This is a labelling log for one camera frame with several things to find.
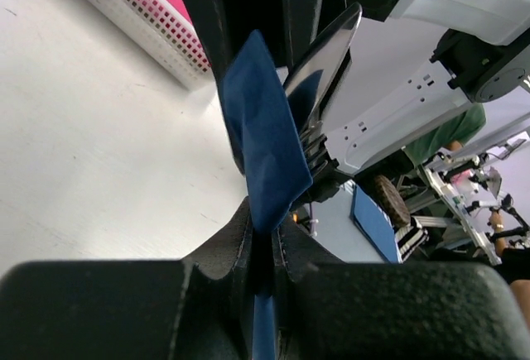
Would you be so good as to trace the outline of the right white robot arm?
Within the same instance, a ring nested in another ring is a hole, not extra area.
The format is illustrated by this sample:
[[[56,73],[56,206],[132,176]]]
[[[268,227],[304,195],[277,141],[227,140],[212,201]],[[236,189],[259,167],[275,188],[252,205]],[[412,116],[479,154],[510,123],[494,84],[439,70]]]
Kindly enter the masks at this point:
[[[268,224],[529,72],[529,0],[183,1]]]

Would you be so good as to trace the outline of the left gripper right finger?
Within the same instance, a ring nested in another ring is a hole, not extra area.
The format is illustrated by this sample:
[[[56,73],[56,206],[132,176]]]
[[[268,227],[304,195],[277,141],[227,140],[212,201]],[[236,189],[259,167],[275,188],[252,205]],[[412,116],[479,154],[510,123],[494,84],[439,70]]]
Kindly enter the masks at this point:
[[[508,286],[474,263],[347,263],[293,222],[272,236],[282,359],[526,359]]]

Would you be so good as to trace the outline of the silver spoon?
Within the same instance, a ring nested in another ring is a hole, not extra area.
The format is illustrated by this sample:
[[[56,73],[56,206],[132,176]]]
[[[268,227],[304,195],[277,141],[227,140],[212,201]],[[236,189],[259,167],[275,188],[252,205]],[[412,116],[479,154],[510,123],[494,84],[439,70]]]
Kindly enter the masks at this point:
[[[299,132],[316,113],[338,74],[362,12],[357,2],[347,7],[315,38],[288,74],[283,88]]]

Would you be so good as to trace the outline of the blue paper napkin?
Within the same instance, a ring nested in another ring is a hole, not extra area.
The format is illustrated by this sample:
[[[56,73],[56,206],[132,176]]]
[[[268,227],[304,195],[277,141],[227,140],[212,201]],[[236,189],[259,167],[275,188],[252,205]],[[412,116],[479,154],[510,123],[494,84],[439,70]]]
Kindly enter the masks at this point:
[[[272,235],[312,177],[287,96],[260,31],[252,31],[221,81],[228,132],[238,145],[253,225],[253,358],[276,358]]]

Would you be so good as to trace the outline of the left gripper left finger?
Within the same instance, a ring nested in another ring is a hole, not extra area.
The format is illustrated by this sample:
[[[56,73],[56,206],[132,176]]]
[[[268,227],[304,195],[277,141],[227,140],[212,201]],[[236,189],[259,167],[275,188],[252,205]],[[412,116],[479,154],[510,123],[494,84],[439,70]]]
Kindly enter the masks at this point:
[[[4,359],[248,359],[249,205],[180,260],[25,262],[1,279]]]

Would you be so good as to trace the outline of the silver fork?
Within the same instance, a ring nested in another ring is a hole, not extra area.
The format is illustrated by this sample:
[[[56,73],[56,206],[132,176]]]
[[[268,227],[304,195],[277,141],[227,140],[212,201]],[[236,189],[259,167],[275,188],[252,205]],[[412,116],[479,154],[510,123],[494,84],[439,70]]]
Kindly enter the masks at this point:
[[[321,180],[338,165],[326,148],[327,136],[321,131],[321,127],[322,121],[313,122],[299,135],[306,164],[314,182]]]

